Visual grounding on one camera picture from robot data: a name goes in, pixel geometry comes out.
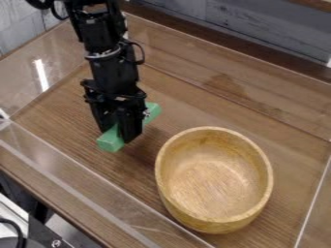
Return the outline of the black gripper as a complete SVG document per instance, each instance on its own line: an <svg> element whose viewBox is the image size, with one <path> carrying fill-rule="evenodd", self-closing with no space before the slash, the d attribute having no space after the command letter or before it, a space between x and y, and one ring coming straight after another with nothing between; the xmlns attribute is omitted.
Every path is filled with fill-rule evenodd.
<svg viewBox="0 0 331 248"><path fill-rule="evenodd" d="M129 143L143 133L146 93L138 83L145 59L138 59L133 47L116 47L100 52L88 51L86 60L92 78L80 84L98 126L103 133L111 129L118 112L120 137Z"/></svg>

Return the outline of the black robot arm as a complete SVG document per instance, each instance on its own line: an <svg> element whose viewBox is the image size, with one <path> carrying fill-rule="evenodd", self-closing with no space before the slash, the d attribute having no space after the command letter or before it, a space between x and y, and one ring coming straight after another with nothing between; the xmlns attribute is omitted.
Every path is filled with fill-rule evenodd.
<svg viewBox="0 0 331 248"><path fill-rule="evenodd" d="M126 16L118 0L24 0L39 10L63 3L79 42L86 49L92 77L84 79L84 99L102 131L118 129L126 142L143 133L146 93L138 86L146 54L126 38Z"/></svg>

